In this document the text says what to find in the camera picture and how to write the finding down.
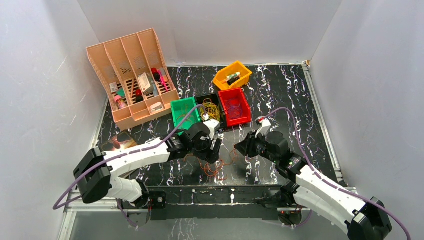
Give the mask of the green plastic bin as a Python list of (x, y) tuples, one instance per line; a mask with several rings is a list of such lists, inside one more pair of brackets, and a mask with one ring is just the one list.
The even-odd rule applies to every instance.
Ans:
[(197, 105), (194, 97), (182, 98), (170, 102), (172, 120), (174, 126), (177, 127), (179, 123), (182, 123), (176, 134), (180, 136), (183, 130), (188, 130), (192, 125), (201, 122), (199, 110), (195, 109), (189, 117), (184, 120), (184, 117), (188, 115), (189, 111)]

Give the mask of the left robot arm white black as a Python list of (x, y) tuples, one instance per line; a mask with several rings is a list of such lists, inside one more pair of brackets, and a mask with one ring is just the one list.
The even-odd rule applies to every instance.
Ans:
[(156, 138), (121, 151), (102, 152), (97, 147), (89, 150), (73, 171), (83, 203), (92, 204), (108, 197), (144, 208), (153, 194), (141, 180), (122, 176), (148, 165), (183, 159), (187, 155), (215, 163), (222, 143), (220, 138), (214, 140), (219, 126), (219, 121), (210, 119), (198, 122), (188, 130), (177, 130), (170, 137)]

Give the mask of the red plastic bin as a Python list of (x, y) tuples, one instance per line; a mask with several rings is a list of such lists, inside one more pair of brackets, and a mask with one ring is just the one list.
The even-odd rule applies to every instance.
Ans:
[(244, 125), (252, 121), (251, 107), (242, 88), (218, 91), (223, 105), (227, 127)]

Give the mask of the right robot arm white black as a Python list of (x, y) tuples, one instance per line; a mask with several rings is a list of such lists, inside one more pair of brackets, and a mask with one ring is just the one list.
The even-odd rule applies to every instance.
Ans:
[(350, 240), (383, 240), (393, 227), (381, 208), (382, 201), (373, 197), (361, 200), (328, 177), (311, 169), (304, 157), (289, 148), (278, 131), (267, 135), (249, 132), (234, 148), (245, 157), (261, 156), (273, 163), (277, 172), (288, 180), (281, 188), (282, 202), (311, 209), (339, 227)]

